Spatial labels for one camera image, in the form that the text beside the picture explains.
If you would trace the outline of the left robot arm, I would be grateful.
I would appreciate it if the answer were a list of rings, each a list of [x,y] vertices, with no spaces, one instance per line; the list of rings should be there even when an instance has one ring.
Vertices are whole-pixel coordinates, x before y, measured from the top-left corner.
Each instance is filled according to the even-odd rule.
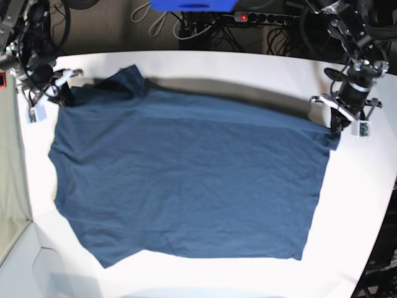
[[[340,82],[338,91],[313,96],[312,103],[322,103],[331,109],[331,129],[341,132],[350,126],[352,135],[369,137],[372,123],[369,120],[373,111],[382,104],[377,98],[367,97],[376,81],[383,77],[389,68],[385,52],[376,45],[367,33],[365,23],[346,1],[307,1],[300,21],[303,37],[305,18],[309,12],[322,16],[328,23],[328,33],[340,41],[347,54],[343,70],[325,68],[324,73],[332,83]]]

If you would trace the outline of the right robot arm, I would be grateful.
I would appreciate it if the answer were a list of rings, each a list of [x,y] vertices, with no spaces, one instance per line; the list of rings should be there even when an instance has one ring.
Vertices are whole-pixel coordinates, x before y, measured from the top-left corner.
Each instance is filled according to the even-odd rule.
[[[69,1],[60,1],[64,31],[59,42],[52,35],[51,10],[59,10],[50,1],[1,1],[1,71],[9,72],[19,82],[30,108],[39,100],[70,106],[70,88],[57,80],[66,73],[55,71],[56,59],[65,54],[63,46],[71,30]]]

